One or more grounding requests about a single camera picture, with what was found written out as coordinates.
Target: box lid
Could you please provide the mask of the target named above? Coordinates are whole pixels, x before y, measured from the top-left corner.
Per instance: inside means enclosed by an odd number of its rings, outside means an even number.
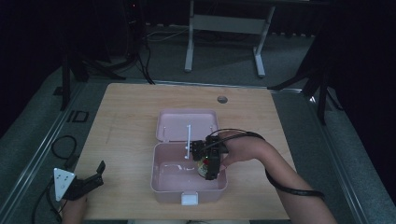
[[[157,139],[162,142],[204,140],[219,128],[216,112],[211,109],[169,108],[160,112]]]

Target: black wrist strap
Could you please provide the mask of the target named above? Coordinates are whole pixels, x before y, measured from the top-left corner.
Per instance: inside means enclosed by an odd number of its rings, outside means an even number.
[[[305,190],[305,189],[290,189],[287,187],[284,187],[282,185],[280,185],[279,183],[277,183],[268,173],[267,170],[265,170],[265,174],[267,175],[268,181],[270,181],[270,183],[276,188],[279,189],[281,191],[287,192],[289,194],[293,194],[293,195],[298,195],[298,196],[313,196],[313,197],[319,197],[322,200],[324,200],[324,194],[320,191],[317,190]]]

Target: human arm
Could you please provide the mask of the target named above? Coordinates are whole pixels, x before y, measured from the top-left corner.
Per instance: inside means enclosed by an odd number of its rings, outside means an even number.
[[[220,138],[230,137],[238,132],[219,133]],[[224,142],[229,154],[222,161],[227,167],[234,162],[256,159],[262,163],[270,176],[280,185],[290,189],[312,190],[282,158],[277,150],[265,140],[244,136]],[[293,223],[336,223],[327,205],[319,197],[297,196],[276,190]]]
[[[87,210],[87,195],[75,201],[62,200],[62,224],[82,223]]]

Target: human hand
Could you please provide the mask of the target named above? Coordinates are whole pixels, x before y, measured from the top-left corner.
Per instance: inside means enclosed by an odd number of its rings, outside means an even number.
[[[63,224],[78,224],[82,223],[85,212],[87,210],[87,195],[74,201],[61,200]]]
[[[219,137],[223,139],[236,134],[240,134],[240,132],[222,132],[219,133]],[[230,139],[225,141],[224,144],[228,148],[229,153],[221,162],[223,169],[238,161],[250,161],[257,159],[262,162],[265,156],[265,150],[267,148],[274,149],[274,147],[265,140],[253,136],[244,136]]]

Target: person's right hand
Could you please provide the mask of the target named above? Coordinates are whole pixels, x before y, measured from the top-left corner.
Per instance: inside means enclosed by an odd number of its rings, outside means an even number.
[[[240,132],[222,132],[219,133],[219,137],[222,139],[236,134],[240,134]],[[250,161],[253,159],[261,161],[264,157],[265,149],[268,147],[274,148],[265,140],[251,136],[230,139],[225,141],[224,144],[229,151],[228,155],[221,162],[221,165],[225,166],[224,168],[238,161]]]

